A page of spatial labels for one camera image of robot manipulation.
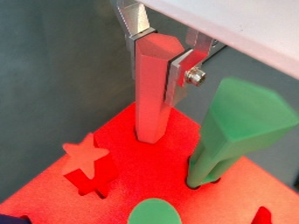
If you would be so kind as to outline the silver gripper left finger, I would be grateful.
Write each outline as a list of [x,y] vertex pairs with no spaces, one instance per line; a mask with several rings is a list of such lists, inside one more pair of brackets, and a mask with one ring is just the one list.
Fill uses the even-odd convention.
[[156,29],[151,27],[146,6],[136,0],[110,0],[126,34],[126,47],[131,53],[132,78],[136,77],[136,41]]

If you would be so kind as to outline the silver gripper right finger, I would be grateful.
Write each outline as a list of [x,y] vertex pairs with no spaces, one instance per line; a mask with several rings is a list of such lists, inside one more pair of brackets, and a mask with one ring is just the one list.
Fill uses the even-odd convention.
[[202,64],[219,51],[219,41],[190,28],[186,43],[191,47],[171,61],[164,102],[174,107],[186,97],[189,85],[198,87],[206,80],[207,73]]

